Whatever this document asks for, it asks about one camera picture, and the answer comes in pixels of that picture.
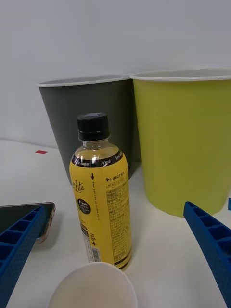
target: smartphone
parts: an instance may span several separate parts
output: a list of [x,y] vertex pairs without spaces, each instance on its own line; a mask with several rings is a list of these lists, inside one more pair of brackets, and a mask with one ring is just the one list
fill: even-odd
[[0,206],[0,234],[38,206],[45,207],[47,219],[35,243],[45,241],[55,213],[53,202]]

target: white table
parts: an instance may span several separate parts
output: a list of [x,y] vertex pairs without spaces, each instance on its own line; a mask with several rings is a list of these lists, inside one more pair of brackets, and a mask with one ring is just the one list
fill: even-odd
[[[7,306],[47,308],[60,281],[87,263],[72,188],[57,149],[2,140],[0,162],[1,205],[48,201],[56,205],[50,234],[32,249]],[[133,260],[126,274],[139,308],[225,308],[185,219],[163,213],[147,201],[141,166],[129,184]],[[227,207],[216,218],[231,227]]]

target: white rim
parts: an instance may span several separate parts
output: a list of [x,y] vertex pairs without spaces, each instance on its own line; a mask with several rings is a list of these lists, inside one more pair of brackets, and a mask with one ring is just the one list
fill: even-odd
[[67,87],[67,86],[79,86],[88,85],[103,82],[113,82],[129,79],[128,75],[101,75],[91,77],[77,77],[70,79],[51,80],[47,82],[39,83],[39,87]]
[[85,267],[87,267],[87,266],[89,267],[89,266],[101,266],[101,265],[111,267],[111,268],[113,268],[114,270],[119,271],[120,274],[121,274],[122,276],[124,276],[124,278],[127,280],[128,284],[129,284],[130,287],[131,287],[131,290],[132,290],[132,293],[133,293],[133,296],[134,296],[134,299],[135,299],[135,305],[136,305],[136,306],[135,306],[134,308],[138,308],[138,301],[137,301],[136,292],[135,292],[135,289],[134,289],[134,287],[133,287],[131,281],[129,280],[128,276],[127,276],[122,270],[118,269],[116,266],[114,266],[114,265],[112,265],[112,264],[109,264],[109,263],[106,263],[106,262],[92,262],[92,263],[86,264],[86,265],[81,266],[80,268],[78,268],[78,269],[72,271],[70,274],[68,274],[68,275],[59,283],[59,285],[57,286],[57,288],[55,289],[55,291],[54,291],[54,293],[53,293],[53,295],[52,295],[52,297],[51,297],[50,303],[51,303],[51,301],[52,301],[52,299],[53,299],[53,296],[54,296],[54,294],[56,293],[57,289],[58,289],[58,288],[61,286],[61,284],[64,283],[65,280],[67,280],[68,277],[71,276],[74,272],[76,272],[76,271],[78,271],[78,270],[80,270],[80,269],[82,269],[82,268],[85,268]]
[[130,76],[131,79],[144,81],[207,81],[229,80],[231,69],[198,69],[181,71],[154,71]]

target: black label band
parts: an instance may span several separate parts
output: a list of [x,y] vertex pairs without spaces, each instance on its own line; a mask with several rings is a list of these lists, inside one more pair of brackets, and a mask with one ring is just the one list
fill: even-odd
[[120,260],[120,261],[114,263],[114,265],[118,265],[118,264],[124,262],[124,261],[129,257],[130,253],[131,253],[131,249],[130,249],[129,253],[126,255],[126,257],[124,257],[122,260]]
[[123,157],[123,155],[124,155],[123,152],[120,150],[111,157],[104,158],[104,159],[97,159],[97,160],[81,159],[73,155],[71,162],[74,165],[79,166],[79,167],[99,168],[99,167],[109,166],[109,165],[112,165],[118,162]]

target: white paper cup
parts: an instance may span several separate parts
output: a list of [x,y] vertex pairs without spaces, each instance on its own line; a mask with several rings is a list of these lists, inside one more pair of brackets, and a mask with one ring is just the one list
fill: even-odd
[[138,304],[124,272],[108,263],[94,262],[64,278],[49,308],[138,308]]

